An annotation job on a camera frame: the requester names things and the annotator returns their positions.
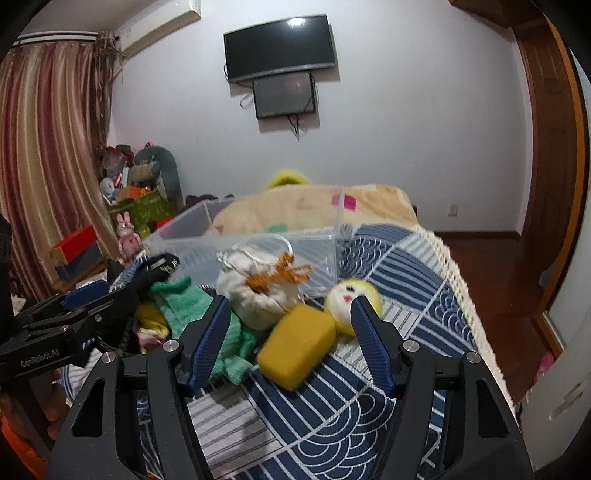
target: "bunny figurine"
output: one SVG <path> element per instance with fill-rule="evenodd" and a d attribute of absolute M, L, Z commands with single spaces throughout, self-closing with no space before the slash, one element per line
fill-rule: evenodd
<path fill-rule="evenodd" d="M 137 253 L 142 250 L 142 241 L 134 226 L 129 220 L 129 213 L 125 212 L 123 216 L 117 214 L 117 236 L 119 237 L 119 253 L 124 260 L 133 260 Z"/>

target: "television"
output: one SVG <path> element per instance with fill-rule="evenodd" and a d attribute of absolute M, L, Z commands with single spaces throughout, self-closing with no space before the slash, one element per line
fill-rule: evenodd
<path fill-rule="evenodd" d="M 252 82 L 256 117 L 299 115 L 316 111 L 314 82 L 310 72 L 291 72 Z"/>
<path fill-rule="evenodd" d="M 326 15 L 254 25 L 223 39 L 229 82 L 336 65 Z"/>

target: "dark red wood floor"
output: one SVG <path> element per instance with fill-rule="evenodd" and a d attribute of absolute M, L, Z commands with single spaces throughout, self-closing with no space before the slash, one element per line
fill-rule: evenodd
<path fill-rule="evenodd" d="M 445 239 L 468 284 L 514 401 L 534 383 L 549 350 L 532 314 L 542 290 L 514 239 Z"/>

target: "yellow round object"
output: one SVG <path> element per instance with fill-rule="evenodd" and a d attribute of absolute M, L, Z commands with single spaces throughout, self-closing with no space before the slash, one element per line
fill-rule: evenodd
<path fill-rule="evenodd" d="M 336 329 L 341 333 L 355 336 L 351 326 L 351 302 L 365 296 L 379 317 L 382 316 L 382 300 L 376 288 L 357 278 L 348 278 L 337 284 L 324 300 L 324 309 L 336 320 Z"/>
<path fill-rule="evenodd" d="M 275 175 L 267 184 L 267 190 L 282 185 L 310 183 L 306 177 L 296 170 L 283 170 Z"/>

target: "blue patterned bedsheet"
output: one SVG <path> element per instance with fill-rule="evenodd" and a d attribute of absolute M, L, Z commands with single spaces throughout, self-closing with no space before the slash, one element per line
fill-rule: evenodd
<path fill-rule="evenodd" d="M 378 289 L 382 319 L 404 338 L 442 355 L 476 350 L 454 292 L 421 235 L 363 225 L 343 248 L 341 274 Z M 86 374 L 69 368 L 69 396 Z M 444 405 L 444 392 L 435 392 L 417 478 L 433 473 Z M 372 385 L 361 349 L 349 339 L 341 340 L 296 392 L 279 390 L 255 367 L 239 387 L 221 381 L 209 385 L 189 411 L 215 478 L 357 480 L 369 476 L 394 407 L 395 401 Z M 138 413 L 148 471 L 162 477 L 147 400 L 138 404 Z"/>

